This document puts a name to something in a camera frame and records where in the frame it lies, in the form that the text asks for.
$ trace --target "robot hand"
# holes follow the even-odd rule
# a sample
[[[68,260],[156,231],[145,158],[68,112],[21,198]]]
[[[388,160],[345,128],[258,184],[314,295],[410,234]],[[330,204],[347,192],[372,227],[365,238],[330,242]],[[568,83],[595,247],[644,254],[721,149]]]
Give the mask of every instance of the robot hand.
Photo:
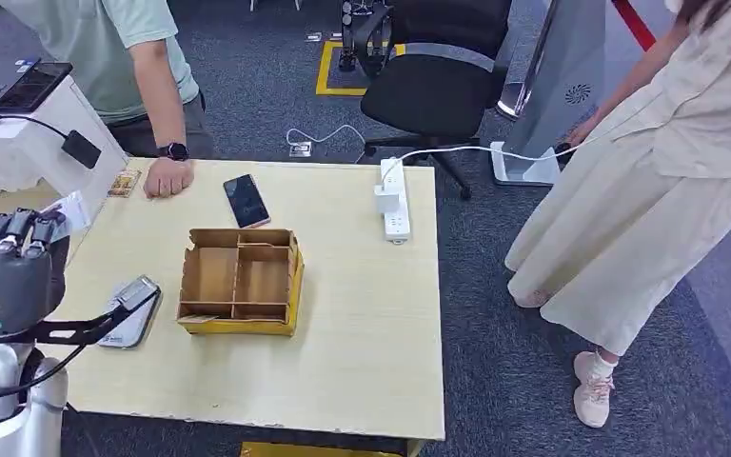
[[[56,210],[0,214],[0,337],[32,328],[62,301],[69,238],[50,240],[64,220]]]

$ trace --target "cable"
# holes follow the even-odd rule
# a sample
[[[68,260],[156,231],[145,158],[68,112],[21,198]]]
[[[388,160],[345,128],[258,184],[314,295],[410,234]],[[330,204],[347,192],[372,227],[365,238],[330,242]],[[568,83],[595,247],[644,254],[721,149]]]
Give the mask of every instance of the cable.
[[[401,164],[404,161],[404,159],[406,159],[407,157],[411,157],[411,156],[414,156],[414,155],[417,155],[417,154],[430,154],[430,153],[435,153],[435,152],[453,152],[453,151],[456,151],[456,150],[474,149],[474,150],[486,150],[486,151],[489,151],[489,152],[499,152],[501,155],[504,155],[506,157],[514,157],[514,158],[517,158],[517,159],[526,160],[528,162],[542,162],[544,160],[555,159],[557,157],[560,157],[560,156],[569,154],[570,152],[574,152],[576,149],[580,149],[580,148],[583,148],[583,147],[585,147],[587,145],[591,145],[591,144],[595,143],[596,141],[604,138],[606,135],[608,135],[608,134],[612,133],[613,131],[615,131],[618,127],[620,127],[623,124],[629,122],[629,120],[633,119],[635,116],[637,116],[638,114],[640,114],[641,111],[643,111],[644,109],[648,108],[648,106],[649,106],[648,103],[644,104],[642,107],[640,107],[640,109],[636,110],[632,115],[630,115],[626,119],[623,119],[617,126],[613,127],[612,129],[607,130],[606,132],[602,133],[601,135],[596,136],[595,138],[592,138],[592,139],[589,139],[589,140],[585,140],[584,142],[580,143],[579,145],[574,146],[573,148],[570,148],[568,150],[563,150],[562,152],[559,152],[558,154],[551,154],[551,155],[548,155],[546,157],[525,157],[524,155],[515,154],[513,152],[505,152],[505,151],[502,151],[502,150],[485,148],[485,147],[482,147],[482,146],[460,146],[460,147],[457,147],[457,148],[448,148],[448,149],[423,149],[423,150],[414,150],[412,152],[409,152],[409,153],[403,155],[399,159],[395,160],[394,163],[391,164],[391,166],[388,167],[388,169],[383,174],[382,179],[380,179],[380,183],[384,186],[385,185],[385,179],[386,179],[386,177],[394,169],[394,167],[396,167],[397,165]]]
[[[0,119],[22,119],[24,121],[29,121],[29,122],[32,122],[33,124],[37,124],[38,126],[45,127],[46,129],[49,129],[49,130],[57,133],[58,135],[60,135],[61,137],[63,137],[64,140],[68,140],[69,139],[69,136],[66,135],[65,133],[63,133],[62,131],[60,131],[59,129],[57,129],[55,127],[52,127],[49,124],[47,124],[47,123],[45,123],[43,121],[39,121],[39,120],[37,120],[37,119],[35,119],[33,117],[22,116],[22,115],[19,115],[19,114],[0,114]]]
[[[14,395],[14,394],[16,394],[18,392],[21,392],[23,390],[26,390],[28,388],[35,387],[38,384],[40,384],[40,383],[48,380],[50,377],[52,377],[55,374],[57,374],[58,371],[60,371],[61,369],[63,369],[63,367],[65,367],[66,365],[68,365],[69,362],[74,359],[74,357],[80,355],[80,352],[82,352],[83,349],[85,349],[86,347],[87,347],[87,345],[78,346],[77,349],[73,350],[71,352],[71,354],[69,354],[65,359],[63,359],[62,362],[60,362],[59,364],[55,365],[54,368],[52,368],[49,371],[47,371],[44,375],[42,375],[42,376],[40,376],[38,378],[35,378],[32,381],[29,381],[28,383],[26,383],[24,385],[16,386],[16,387],[0,388],[0,398],[1,397],[6,397],[6,396],[9,396],[9,395]]]
[[[93,454],[93,457],[101,457],[99,449],[96,447],[96,443],[93,441],[93,437],[90,436],[89,424],[88,420],[86,420],[86,417],[80,414],[80,411],[78,411],[77,408],[75,408],[71,403],[66,403],[66,407],[68,407],[71,412],[73,412],[74,415],[77,416],[77,420],[79,420],[81,425],[83,426],[83,431],[86,435],[86,441],[89,442],[90,452]]]
[[[308,139],[308,140],[311,140],[311,141],[313,141],[313,142],[315,142],[315,143],[323,143],[324,141],[326,141],[326,140],[328,140],[329,138],[331,138],[331,137],[335,136],[336,134],[338,134],[338,132],[339,132],[340,130],[342,130],[342,129],[350,129],[350,130],[354,131],[354,133],[356,133],[356,134],[357,134],[357,136],[358,136],[358,137],[360,137],[360,141],[362,141],[362,142],[363,142],[363,144],[365,144],[365,143],[366,143],[366,139],[364,138],[364,136],[363,136],[363,135],[362,135],[362,134],[361,134],[361,133],[360,133],[360,132],[359,132],[359,131],[358,131],[357,129],[353,128],[353,127],[352,127],[352,126],[350,126],[349,124],[343,124],[343,125],[341,125],[340,127],[338,127],[338,129],[337,129],[337,130],[335,130],[335,131],[331,132],[331,133],[330,133],[329,135],[325,136],[324,138],[322,138],[322,139],[320,139],[320,140],[319,140],[319,139],[317,139],[317,138],[313,138],[313,137],[311,137],[311,136],[307,135],[306,133],[304,133],[304,132],[302,132],[302,131],[300,131],[300,130],[298,130],[298,129],[289,129],[289,130],[287,131],[287,134],[286,134],[286,139],[287,139],[287,143],[288,143],[289,145],[291,145],[291,146],[299,146],[299,144],[298,144],[298,143],[294,143],[294,142],[290,141],[290,139],[289,139],[289,135],[290,135],[290,134],[291,134],[291,133],[292,133],[292,132],[294,131],[294,132],[296,132],[296,133],[298,133],[298,134],[300,134],[300,135],[304,136],[304,137],[305,137],[306,139]],[[360,154],[360,157],[358,157],[358,158],[357,158],[357,160],[356,160],[356,161],[355,161],[354,163],[356,164],[357,162],[360,162],[360,159],[362,159],[362,158],[363,158],[363,155],[364,155],[364,154],[365,154],[365,152],[363,152],[362,154]]]
[[[492,148],[486,148],[486,147],[483,147],[483,146],[458,146],[457,148],[447,148],[447,149],[421,149],[421,150],[414,150],[414,151],[409,152],[409,153],[401,156],[400,158],[396,159],[396,161],[394,161],[394,163],[391,164],[391,166],[388,167],[388,169],[385,171],[385,173],[383,174],[383,177],[382,177],[382,179],[380,181],[381,182],[384,182],[385,179],[386,179],[386,177],[388,176],[388,174],[393,170],[393,168],[396,167],[397,165],[401,164],[404,161],[404,159],[406,159],[408,157],[412,157],[414,155],[418,155],[418,154],[432,154],[432,153],[435,153],[435,152],[455,152],[455,151],[458,151],[458,150],[474,149],[474,150],[485,150],[485,151],[488,151],[488,152],[499,152],[501,155],[504,155],[504,156],[507,156],[507,157],[514,157],[514,158],[521,159],[521,160],[527,160],[528,162],[542,162],[544,160],[555,159],[557,157],[560,157],[560,156],[569,154],[570,152],[573,152],[576,149],[582,148],[582,147],[584,147],[586,145],[589,145],[589,144],[591,144],[591,143],[593,143],[593,142],[595,142],[595,141],[603,138],[604,136],[606,136],[607,133],[605,133],[604,135],[601,135],[601,136],[597,136],[597,137],[595,137],[595,138],[593,138],[591,140],[587,140],[587,141],[581,143],[578,146],[574,146],[573,148],[570,148],[568,150],[559,152],[558,154],[551,154],[551,155],[548,155],[548,156],[545,156],[545,157],[525,157],[524,155],[515,154],[513,152],[504,152],[502,150],[496,150],[496,149],[492,149]]]

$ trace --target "table leg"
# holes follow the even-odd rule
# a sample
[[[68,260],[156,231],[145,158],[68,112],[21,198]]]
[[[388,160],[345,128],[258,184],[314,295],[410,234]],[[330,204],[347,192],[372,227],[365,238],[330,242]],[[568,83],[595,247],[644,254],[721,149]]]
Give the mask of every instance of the table leg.
[[[407,457],[419,457],[427,440],[407,440]]]

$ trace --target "chair backrest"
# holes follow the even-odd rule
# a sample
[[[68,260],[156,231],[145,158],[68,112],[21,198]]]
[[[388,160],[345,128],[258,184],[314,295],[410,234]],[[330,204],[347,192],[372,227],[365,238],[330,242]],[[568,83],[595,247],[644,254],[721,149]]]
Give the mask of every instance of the chair backrest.
[[[437,43],[494,60],[508,33],[511,0],[392,0],[395,43]]]

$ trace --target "white sock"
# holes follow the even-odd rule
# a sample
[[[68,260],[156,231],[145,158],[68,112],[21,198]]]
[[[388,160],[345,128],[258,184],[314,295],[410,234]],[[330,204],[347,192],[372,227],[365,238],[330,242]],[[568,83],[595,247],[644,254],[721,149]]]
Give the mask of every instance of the white sock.
[[[602,378],[608,378],[612,376],[612,371],[615,369],[615,367],[618,366],[618,362],[615,362],[614,364],[610,364],[609,362],[605,361],[601,355],[596,352],[595,356],[593,357],[593,367],[592,372],[598,375]]]

